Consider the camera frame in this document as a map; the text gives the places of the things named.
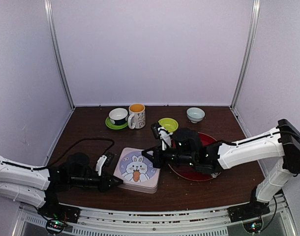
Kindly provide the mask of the bunny print tin lid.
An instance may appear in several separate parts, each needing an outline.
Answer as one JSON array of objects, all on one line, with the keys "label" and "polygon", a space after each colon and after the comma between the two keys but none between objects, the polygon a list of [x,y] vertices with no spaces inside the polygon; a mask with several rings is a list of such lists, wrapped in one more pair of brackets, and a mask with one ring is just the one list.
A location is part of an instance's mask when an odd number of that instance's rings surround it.
[{"label": "bunny print tin lid", "polygon": [[142,156],[140,149],[126,147],[122,150],[114,176],[125,182],[143,183],[146,186],[158,184],[160,169],[154,168],[152,163]]}]

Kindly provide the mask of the silver divided tin box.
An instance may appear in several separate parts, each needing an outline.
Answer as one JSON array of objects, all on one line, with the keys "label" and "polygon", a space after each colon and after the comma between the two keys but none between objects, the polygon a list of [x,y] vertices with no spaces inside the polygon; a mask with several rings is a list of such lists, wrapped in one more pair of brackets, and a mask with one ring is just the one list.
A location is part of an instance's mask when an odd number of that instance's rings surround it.
[{"label": "silver divided tin box", "polygon": [[147,193],[147,194],[154,194],[157,192],[158,184],[154,186],[146,186],[143,183],[133,183],[133,182],[125,182],[118,186],[118,188]]}]

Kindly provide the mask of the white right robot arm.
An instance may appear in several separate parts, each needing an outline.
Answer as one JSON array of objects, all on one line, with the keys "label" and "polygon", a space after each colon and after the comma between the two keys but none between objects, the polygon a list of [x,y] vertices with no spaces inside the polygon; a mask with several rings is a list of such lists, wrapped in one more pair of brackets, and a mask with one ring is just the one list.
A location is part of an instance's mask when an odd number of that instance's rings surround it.
[{"label": "white right robot arm", "polygon": [[300,174],[300,132],[286,119],[260,135],[234,142],[218,140],[209,145],[204,145],[199,133],[189,128],[172,133],[154,123],[151,130],[161,144],[143,150],[142,156],[159,169],[165,164],[189,166],[214,176],[237,165],[277,157],[275,167],[255,187],[251,202],[245,205],[249,217],[261,212],[291,177]]}]

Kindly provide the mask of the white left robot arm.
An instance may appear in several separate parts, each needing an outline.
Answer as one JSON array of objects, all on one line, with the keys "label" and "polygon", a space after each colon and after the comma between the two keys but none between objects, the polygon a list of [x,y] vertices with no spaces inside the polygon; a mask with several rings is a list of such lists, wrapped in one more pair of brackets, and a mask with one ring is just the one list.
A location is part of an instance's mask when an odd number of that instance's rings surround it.
[{"label": "white left robot arm", "polygon": [[122,179],[104,171],[114,155],[102,155],[96,168],[89,166],[89,157],[77,152],[59,166],[32,166],[13,162],[0,155],[0,196],[43,208],[52,218],[63,214],[57,194],[72,187],[96,188],[106,192],[123,183]]}]

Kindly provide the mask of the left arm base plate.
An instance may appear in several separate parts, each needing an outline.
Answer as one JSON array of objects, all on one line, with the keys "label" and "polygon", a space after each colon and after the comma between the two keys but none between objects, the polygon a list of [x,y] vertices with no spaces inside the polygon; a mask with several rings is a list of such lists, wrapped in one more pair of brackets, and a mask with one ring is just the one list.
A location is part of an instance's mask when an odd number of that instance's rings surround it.
[{"label": "left arm base plate", "polygon": [[81,209],[78,207],[56,203],[45,203],[38,211],[45,217],[68,223],[77,223],[81,213]]}]

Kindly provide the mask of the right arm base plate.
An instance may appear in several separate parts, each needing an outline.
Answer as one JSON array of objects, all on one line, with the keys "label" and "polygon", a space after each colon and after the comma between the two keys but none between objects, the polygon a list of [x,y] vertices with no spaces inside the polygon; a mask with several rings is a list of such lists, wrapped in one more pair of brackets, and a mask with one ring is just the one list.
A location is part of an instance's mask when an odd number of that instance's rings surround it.
[{"label": "right arm base plate", "polygon": [[270,213],[268,203],[254,202],[238,206],[231,206],[227,209],[232,223],[244,221]]}]

